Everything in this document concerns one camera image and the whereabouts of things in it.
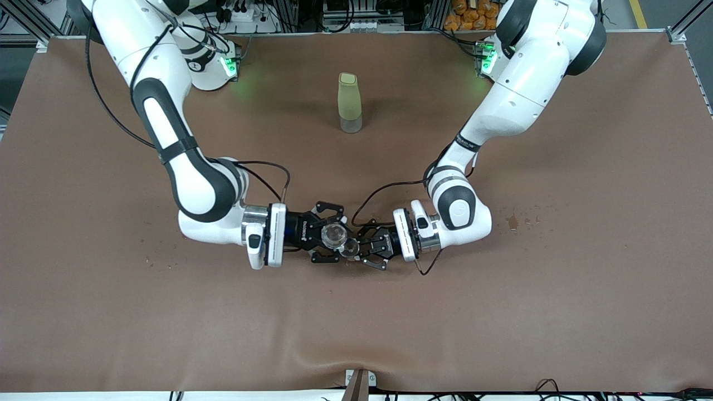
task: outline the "yellow floor line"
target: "yellow floor line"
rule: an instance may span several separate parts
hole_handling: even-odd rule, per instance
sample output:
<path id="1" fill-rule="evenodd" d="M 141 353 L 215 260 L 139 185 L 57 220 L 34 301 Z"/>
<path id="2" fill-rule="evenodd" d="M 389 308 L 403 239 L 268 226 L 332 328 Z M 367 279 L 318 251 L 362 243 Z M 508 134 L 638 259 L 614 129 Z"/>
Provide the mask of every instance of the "yellow floor line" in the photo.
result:
<path id="1" fill-rule="evenodd" d="M 629 4 L 631 4 L 631 11 L 634 13 L 634 19 L 636 19 L 636 25 L 639 29 L 648 29 L 649 26 L 646 25 L 644 12 L 641 11 L 641 4 L 639 4 L 639 0 L 629 0 Z"/>

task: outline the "velcro strap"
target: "velcro strap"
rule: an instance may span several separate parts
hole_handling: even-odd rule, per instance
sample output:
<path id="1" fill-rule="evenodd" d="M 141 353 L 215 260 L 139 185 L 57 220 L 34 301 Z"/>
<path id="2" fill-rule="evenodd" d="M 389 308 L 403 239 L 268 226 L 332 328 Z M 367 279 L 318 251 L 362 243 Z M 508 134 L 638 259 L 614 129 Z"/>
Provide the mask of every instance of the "velcro strap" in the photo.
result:
<path id="1" fill-rule="evenodd" d="M 173 160 L 176 156 L 182 155 L 191 149 L 198 147 L 198 142 L 192 136 L 187 136 L 174 142 L 166 149 L 158 151 L 158 158 L 161 159 L 161 164 L 166 164 Z"/>
<path id="2" fill-rule="evenodd" d="M 474 142 L 470 142 L 469 140 L 462 137 L 460 133 L 456 135 L 456 143 L 472 152 L 477 152 L 478 149 L 481 148 L 480 145 L 476 145 Z"/>

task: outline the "brown leather surface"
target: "brown leather surface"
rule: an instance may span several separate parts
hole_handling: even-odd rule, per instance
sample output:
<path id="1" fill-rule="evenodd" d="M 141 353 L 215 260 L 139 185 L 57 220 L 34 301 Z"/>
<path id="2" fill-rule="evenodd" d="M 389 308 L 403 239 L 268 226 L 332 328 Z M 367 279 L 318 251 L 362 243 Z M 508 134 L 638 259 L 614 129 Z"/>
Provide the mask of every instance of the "brown leather surface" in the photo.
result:
<path id="1" fill-rule="evenodd" d="M 145 135 L 93 54 L 111 108 Z M 353 136 L 343 71 L 364 101 Z M 485 96 L 473 75 L 437 35 L 260 38 L 239 83 L 185 109 L 206 155 L 288 167 L 291 210 L 353 213 L 420 178 Z M 712 128 L 682 46 L 610 34 L 529 132 L 483 147 L 486 239 L 426 277 L 305 255 L 253 271 L 244 248 L 182 238 L 155 152 L 102 111 L 83 42 L 53 40 L 0 143 L 0 390 L 333 387 L 354 367 L 390 390 L 713 387 Z M 364 218 L 414 198 L 421 186 L 393 189 Z M 248 201 L 272 199 L 254 181 Z"/>

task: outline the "black button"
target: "black button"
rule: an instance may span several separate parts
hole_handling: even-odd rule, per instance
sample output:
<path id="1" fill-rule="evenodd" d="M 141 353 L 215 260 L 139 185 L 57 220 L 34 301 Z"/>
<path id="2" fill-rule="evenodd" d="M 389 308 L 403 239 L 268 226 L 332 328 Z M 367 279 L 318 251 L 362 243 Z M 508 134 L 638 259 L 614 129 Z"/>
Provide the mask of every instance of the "black button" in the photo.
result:
<path id="1" fill-rule="evenodd" d="M 247 245 L 250 246 L 252 249 L 259 248 L 260 236 L 258 234 L 250 234 L 250 237 L 247 237 Z"/>

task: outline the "brown table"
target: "brown table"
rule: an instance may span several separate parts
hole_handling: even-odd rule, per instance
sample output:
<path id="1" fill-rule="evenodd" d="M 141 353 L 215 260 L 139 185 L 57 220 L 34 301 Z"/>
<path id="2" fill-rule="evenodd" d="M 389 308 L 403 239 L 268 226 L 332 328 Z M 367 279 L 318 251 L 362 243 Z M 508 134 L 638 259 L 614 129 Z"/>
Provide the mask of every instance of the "brown table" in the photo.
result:
<path id="1" fill-rule="evenodd" d="M 145 135 L 93 54 L 107 102 Z M 341 71 L 364 99 L 353 136 Z M 240 82 L 191 92 L 186 116 L 209 156 L 285 164 L 292 210 L 353 213 L 418 179 L 488 89 L 437 35 L 259 38 Z M 712 128 L 682 46 L 610 34 L 529 132 L 483 147 L 486 239 L 425 278 L 306 255 L 253 271 L 241 247 L 182 238 L 155 152 L 102 111 L 83 42 L 53 40 L 0 144 L 0 390 L 333 387 L 353 367 L 389 390 L 713 387 Z M 389 191 L 365 218 L 414 198 Z M 254 182 L 248 201 L 271 198 Z"/>

